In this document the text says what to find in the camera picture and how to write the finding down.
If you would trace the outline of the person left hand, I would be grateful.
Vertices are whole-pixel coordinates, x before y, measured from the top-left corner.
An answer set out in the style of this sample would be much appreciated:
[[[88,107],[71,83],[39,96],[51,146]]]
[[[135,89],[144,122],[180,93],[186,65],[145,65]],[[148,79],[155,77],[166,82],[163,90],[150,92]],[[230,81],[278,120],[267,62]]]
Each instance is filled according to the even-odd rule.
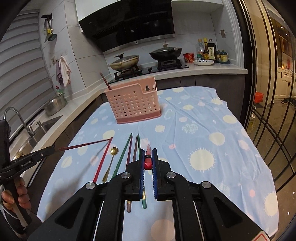
[[[21,177],[15,178],[15,185],[18,193],[18,202],[20,206],[24,209],[31,210],[32,205],[31,205],[30,197],[28,195],[28,190],[25,187],[25,182],[23,178]],[[3,199],[4,207],[7,210],[15,212],[13,208],[13,204],[15,203],[13,196],[7,190],[3,190],[1,193],[1,197]]]

